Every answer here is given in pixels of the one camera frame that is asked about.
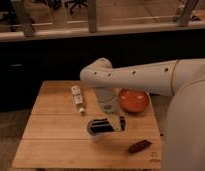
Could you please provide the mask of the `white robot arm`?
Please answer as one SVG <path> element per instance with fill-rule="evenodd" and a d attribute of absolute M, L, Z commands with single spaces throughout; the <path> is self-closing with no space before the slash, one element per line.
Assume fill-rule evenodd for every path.
<path fill-rule="evenodd" d="M 80 80 L 108 114 L 116 112 L 116 88 L 151 94 L 163 131 L 160 171 L 205 171 L 205 58 L 123 68 L 100 58 L 81 70 Z"/>

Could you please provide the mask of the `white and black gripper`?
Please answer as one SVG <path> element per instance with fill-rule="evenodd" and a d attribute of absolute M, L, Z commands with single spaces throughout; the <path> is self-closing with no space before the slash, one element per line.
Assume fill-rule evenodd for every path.
<path fill-rule="evenodd" d="M 107 115 L 107 120 L 92 121 L 90 131 L 92 134 L 105 132 L 120 132 L 125 130 L 125 118 L 119 115 L 117 93 L 114 88 L 99 87 L 94 89 L 101 110 Z"/>

